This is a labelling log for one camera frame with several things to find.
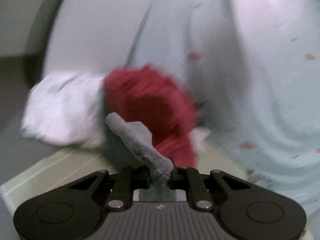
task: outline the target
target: gray cloth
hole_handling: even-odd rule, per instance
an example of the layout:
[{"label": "gray cloth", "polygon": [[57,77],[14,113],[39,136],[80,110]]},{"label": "gray cloth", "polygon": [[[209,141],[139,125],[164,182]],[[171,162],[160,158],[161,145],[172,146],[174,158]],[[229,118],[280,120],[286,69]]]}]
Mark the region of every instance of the gray cloth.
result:
[{"label": "gray cloth", "polygon": [[153,181],[168,181],[173,163],[152,146],[152,134],[141,122],[125,122],[117,113],[106,117],[108,127],[119,136],[134,156],[150,169]]}]

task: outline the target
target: red fabric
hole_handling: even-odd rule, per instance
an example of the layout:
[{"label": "red fabric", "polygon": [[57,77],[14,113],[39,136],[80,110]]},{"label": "red fabric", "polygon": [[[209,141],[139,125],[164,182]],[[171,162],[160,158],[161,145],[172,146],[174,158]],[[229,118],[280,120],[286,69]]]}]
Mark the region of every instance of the red fabric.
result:
[{"label": "red fabric", "polygon": [[174,81],[146,65],[119,68],[104,80],[107,108],[126,122],[142,122],[152,133],[153,146],[177,166],[196,166],[188,134],[197,122],[196,109]]}]

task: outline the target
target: light blue cloth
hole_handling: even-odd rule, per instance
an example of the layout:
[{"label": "light blue cloth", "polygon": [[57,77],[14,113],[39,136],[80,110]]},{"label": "light blue cloth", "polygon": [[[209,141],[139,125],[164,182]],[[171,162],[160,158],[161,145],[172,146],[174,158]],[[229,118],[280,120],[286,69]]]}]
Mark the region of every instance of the light blue cloth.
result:
[{"label": "light blue cloth", "polygon": [[128,64],[148,62],[205,100],[252,181],[320,207],[320,0],[154,0]]}]

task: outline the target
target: pink dot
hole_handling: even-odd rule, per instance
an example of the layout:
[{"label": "pink dot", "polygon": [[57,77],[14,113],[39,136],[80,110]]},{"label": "pink dot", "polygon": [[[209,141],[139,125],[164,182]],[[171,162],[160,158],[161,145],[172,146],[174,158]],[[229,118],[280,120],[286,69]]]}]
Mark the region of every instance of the pink dot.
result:
[{"label": "pink dot", "polygon": [[242,149],[245,149],[245,150],[254,150],[257,146],[252,143],[252,142],[244,142],[242,145],[241,145],[241,148]]},{"label": "pink dot", "polygon": [[190,61],[197,61],[197,60],[200,60],[203,56],[199,53],[190,53],[189,56],[188,56],[188,60]]},{"label": "pink dot", "polygon": [[306,55],[304,55],[304,58],[306,60],[315,60],[316,57],[314,55],[312,55],[311,53],[307,53]]}]

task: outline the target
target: ridged gray panel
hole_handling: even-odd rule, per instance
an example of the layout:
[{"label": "ridged gray panel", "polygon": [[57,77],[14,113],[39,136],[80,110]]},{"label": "ridged gray panel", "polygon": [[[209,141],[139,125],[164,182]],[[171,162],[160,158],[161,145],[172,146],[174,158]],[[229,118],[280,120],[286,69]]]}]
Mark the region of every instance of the ridged gray panel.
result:
[{"label": "ridged gray panel", "polygon": [[187,202],[134,202],[124,212],[107,216],[103,225],[86,240],[234,240],[205,212]]}]

